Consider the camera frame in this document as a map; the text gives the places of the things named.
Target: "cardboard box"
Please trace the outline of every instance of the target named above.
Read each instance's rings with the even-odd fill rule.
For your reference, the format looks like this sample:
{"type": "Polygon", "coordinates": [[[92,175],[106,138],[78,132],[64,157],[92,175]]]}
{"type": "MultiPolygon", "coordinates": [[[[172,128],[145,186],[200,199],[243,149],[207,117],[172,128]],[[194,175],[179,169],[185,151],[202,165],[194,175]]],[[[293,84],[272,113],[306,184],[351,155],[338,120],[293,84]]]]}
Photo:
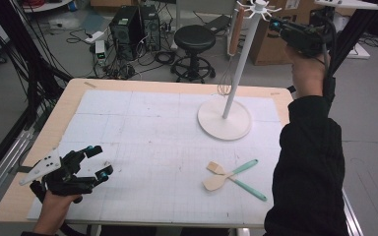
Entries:
{"type": "MultiPolygon", "coordinates": [[[[311,10],[323,8],[309,0],[270,0],[269,6],[282,8],[273,16],[301,24],[309,24],[311,10]]],[[[279,38],[278,33],[269,30],[269,23],[261,20],[249,56],[256,66],[288,64],[290,60],[284,54],[285,46],[286,42],[279,38]]]]}
{"type": "Polygon", "coordinates": [[[91,0],[93,7],[120,7],[122,5],[137,6],[138,0],[91,0]]]}

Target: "white paper sheet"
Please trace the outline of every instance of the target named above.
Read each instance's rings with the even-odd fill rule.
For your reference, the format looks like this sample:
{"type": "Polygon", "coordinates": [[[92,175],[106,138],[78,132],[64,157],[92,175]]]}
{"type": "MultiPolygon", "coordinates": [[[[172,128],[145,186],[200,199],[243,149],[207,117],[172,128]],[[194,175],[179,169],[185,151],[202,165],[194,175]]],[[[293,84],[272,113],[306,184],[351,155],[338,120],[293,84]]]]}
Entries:
{"type": "MultiPolygon", "coordinates": [[[[272,178],[279,158],[281,123],[270,98],[237,97],[251,113],[250,133],[220,141],[199,126],[201,104],[216,95],[89,90],[59,146],[100,145],[103,153],[82,161],[78,176],[94,176],[107,161],[109,180],[71,205],[68,219],[89,222],[239,224],[262,226],[273,205],[272,178]],[[210,192],[202,181],[210,161],[226,171],[252,159],[259,163],[237,178],[263,193],[262,202],[227,180],[210,192]]],[[[37,219],[40,203],[29,214],[37,219]]]]}

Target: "teal handle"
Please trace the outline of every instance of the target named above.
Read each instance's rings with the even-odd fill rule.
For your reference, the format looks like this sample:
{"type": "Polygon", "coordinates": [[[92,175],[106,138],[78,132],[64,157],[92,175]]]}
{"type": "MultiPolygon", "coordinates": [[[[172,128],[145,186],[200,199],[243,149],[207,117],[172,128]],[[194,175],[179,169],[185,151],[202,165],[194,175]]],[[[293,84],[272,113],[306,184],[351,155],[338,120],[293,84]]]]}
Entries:
{"type": "Polygon", "coordinates": [[[234,183],[237,184],[238,186],[240,186],[241,188],[245,189],[248,193],[256,196],[259,200],[265,202],[267,200],[266,196],[264,196],[262,193],[260,193],[259,191],[251,188],[250,186],[244,184],[243,182],[239,181],[239,180],[234,180],[234,183]]]}
{"type": "Polygon", "coordinates": [[[234,173],[234,174],[238,174],[238,173],[240,173],[240,172],[242,172],[242,171],[244,171],[244,170],[246,170],[246,169],[248,169],[248,168],[250,168],[250,167],[256,165],[258,162],[259,162],[258,159],[250,160],[250,161],[248,161],[247,163],[241,165],[240,167],[234,169],[234,170],[232,171],[232,173],[234,173]]]}

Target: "person's hand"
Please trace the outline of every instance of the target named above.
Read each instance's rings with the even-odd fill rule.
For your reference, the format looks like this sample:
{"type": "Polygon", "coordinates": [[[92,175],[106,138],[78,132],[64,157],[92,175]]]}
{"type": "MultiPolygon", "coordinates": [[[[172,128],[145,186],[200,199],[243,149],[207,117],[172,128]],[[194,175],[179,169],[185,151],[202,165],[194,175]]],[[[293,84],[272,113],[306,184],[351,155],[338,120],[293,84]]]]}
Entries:
{"type": "Polygon", "coordinates": [[[292,61],[293,85],[296,88],[296,97],[307,95],[322,96],[325,66],[323,56],[307,58],[298,53],[294,48],[287,46],[284,49],[287,57],[292,61]]]}
{"type": "Polygon", "coordinates": [[[70,203],[79,196],[57,196],[53,195],[51,191],[47,191],[41,214],[32,232],[45,235],[56,234],[66,218],[70,203]]]}

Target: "white device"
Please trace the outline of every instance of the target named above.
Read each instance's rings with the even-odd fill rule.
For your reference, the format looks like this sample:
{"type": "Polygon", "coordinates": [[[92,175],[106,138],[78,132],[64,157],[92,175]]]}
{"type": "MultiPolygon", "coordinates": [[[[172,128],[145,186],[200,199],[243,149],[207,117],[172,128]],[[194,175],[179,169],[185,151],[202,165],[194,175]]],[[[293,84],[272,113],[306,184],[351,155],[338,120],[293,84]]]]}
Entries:
{"type": "Polygon", "coordinates": [[[315,0],[314,2],[315,4],[329,7],[378,10],[378,4],[366,3],[358,0],[315,0]]]}
{"type": "Polygon", "coordinates": [[[95,53],[96,58],[97,58],[97,63],[100,66],[104,66],[105,61],[106,61],[105,41],[104,40],[97,40],[94,43],[94,53],[95,53]]]}
{"type": "Polygon", "coordinates": [[[27,183],[40,178],[48,173],[61,167],[60,156],[58,148],[53,149],[48,155],[42,159],[36,166],[29,172],[26,178],[20,181],[20,185],[26,185],[27,183]]]}

